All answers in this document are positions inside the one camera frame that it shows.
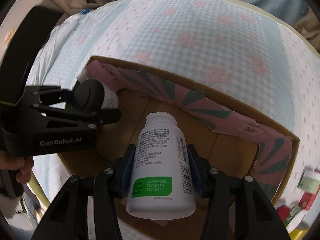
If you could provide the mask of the person's left hand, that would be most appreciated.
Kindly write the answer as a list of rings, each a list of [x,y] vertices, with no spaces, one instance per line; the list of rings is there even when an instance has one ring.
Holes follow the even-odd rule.
[[[31,170],[34,166],[33,157],[13,157],[7,152],[1,150],[0,158],[1,170],[18,170],[18,174],[16,174],[16,180],[19,183],[25,184],[31,179]]]

